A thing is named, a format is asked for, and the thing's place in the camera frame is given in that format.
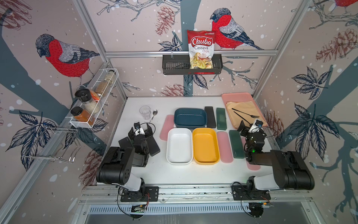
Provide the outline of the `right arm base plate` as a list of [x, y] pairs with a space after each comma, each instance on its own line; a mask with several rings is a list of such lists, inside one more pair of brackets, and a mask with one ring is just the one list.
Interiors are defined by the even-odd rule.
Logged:
[[257, 190], [255, 188], [247, 189], [246, 185], [242, 185], [239, 182], [234, 182], [231, 185], [231, 191], [234, 201], [271, 200], [271, 196], [268, 191]]

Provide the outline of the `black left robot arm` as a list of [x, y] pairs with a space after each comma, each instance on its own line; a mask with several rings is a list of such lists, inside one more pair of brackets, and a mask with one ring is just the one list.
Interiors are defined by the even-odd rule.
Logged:
[[97, 170], [98, 183], [118, 185], [130, 194], [145, 194], [145, 181], [131, 173], [132, 167], [144, 168], [149, 160], [148, 140], [156, 127], [153, 123], [134, 123], [128, 136], [119, 140], [118, 147], [110, 147]]

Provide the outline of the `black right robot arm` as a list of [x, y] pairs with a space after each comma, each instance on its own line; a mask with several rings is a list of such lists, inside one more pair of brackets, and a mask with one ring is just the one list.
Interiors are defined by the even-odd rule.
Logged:
[[250, 127], [247, 127], [241, 121], [237, 129], [240, 135], [245, 137], [246, 161], [252, 165], [272, 167], [271, 174], [251, 176], [247, 180], [248, 190], [314, 189], [314, 178], [298, 152], [280, 150], [263, 152], [267, 135], [262, 130], [262, 124], [261, 120], [256, 119]]

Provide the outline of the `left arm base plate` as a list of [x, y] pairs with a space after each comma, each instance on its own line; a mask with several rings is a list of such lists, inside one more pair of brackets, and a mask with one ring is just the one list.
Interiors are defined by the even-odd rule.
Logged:
[[157, 202], [158, 201], [158, 186], [149, 186], [141, 188], [139, 191], [129, 191], [123, 189], [120, 202]]

